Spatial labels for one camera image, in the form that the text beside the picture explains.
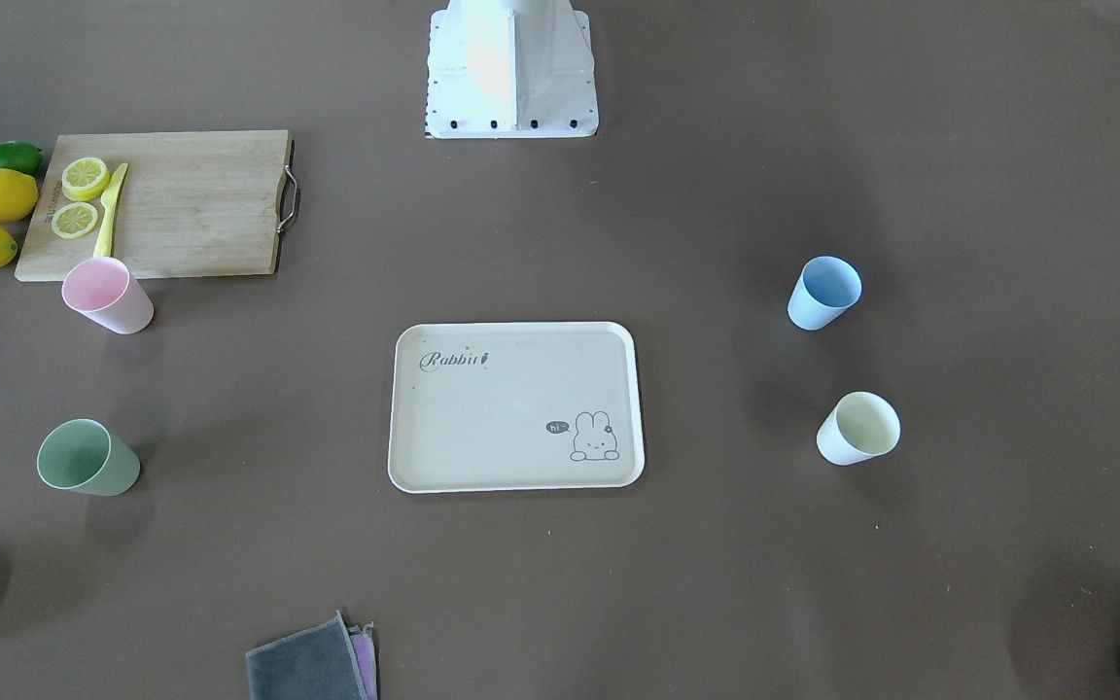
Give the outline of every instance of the green cup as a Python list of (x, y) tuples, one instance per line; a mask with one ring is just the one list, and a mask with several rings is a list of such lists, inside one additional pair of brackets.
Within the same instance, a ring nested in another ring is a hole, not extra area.
[(137, 483), (141, 460), (102, 423), (76, 418), (40, 442), (37, 475), (59, 491), (119, 496)]

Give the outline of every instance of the cutting board handle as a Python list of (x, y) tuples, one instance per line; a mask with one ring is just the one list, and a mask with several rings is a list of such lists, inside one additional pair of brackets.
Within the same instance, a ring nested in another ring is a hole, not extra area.
[(292, 177), (292, 167), (284, 165), (283, 174), (288, 177), (288, 181), (292, 183), (292, 212), (288, 213), (288, 216), (283, 217), (283, 221), (279, 222), (276, 226), (276, 234), (283, 235), (283, 230), (288, 227), (292, 220), (297, 217), (297, 212), (301, 209), (301, 186), (297, 185), (297, 178)]

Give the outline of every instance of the rabbit illustration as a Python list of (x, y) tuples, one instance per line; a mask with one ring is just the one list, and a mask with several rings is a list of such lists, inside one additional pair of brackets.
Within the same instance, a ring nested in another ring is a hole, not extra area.
[(572, 455), (570, 460), (616, 460), (616, 435), (610, 418), (604, 411), (579, 412), (573, 421)]

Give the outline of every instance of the wooden cutting board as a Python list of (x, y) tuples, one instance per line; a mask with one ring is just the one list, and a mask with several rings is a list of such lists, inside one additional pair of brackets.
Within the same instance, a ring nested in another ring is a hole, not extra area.
[[(84, 156), (102, 158), (111, 171), (129, 164), (112, 255), (138, 279), (274, 273), (291, 147), (286, 131), (58, 137), (15, 276), (21, 282), (63, 280), (92, 256), (96, 227), (76, 240), (49, 230), (55, 212), (68, 204), (63, 169)], [(101, 217), (102, 204), (91, 204)]]

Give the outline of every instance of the knife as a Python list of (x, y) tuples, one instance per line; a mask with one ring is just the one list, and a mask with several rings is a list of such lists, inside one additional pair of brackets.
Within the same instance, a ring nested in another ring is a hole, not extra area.
[(120, 189), (123, 187), (123, 176), (129, 172), (129, 164), (120, 164), (111, 176), (110, 185), (102, 190), (102, 227), (97, 231), (97, 242), (93, 244), (94, 258), (111, 256), (111, 235), (114, 230), (114, 208), (120, 203)]

